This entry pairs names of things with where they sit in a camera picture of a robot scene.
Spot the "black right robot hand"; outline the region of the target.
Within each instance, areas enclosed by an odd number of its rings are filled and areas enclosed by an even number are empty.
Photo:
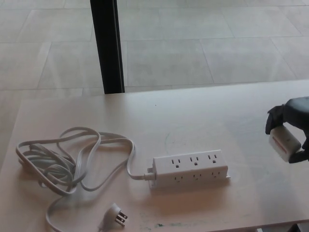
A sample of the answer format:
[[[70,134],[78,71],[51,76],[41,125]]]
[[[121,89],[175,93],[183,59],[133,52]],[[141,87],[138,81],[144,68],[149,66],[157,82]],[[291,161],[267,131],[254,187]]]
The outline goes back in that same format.
[[[293,98],[275,106],[268,112],[265,134],[272,148],[287,163],[299,163],[309,159],[309,98]],[[284,126],[288,123],[303,131],[304,143]]]

